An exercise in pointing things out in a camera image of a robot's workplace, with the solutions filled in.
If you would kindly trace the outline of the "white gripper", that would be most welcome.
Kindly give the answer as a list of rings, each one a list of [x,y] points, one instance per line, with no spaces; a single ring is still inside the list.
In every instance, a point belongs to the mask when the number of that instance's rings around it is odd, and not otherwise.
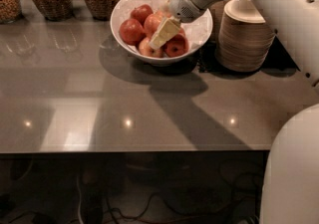
[[[165,8],[172,17],[164,17],[150,39],[154,50],[172,39],[179,32],[181,23],[191,23],[205,12],[203,0],[167,0]]]

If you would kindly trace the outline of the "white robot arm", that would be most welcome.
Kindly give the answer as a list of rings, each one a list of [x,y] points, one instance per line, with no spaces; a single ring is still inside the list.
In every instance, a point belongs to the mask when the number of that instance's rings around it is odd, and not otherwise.
[[[151,39],[157,49],[219,0],[168,0]],[[251,0],[313,88],[319,82],[319,0]],[[319,106],[292,117],[266,164],[260,224],[319,224]]]

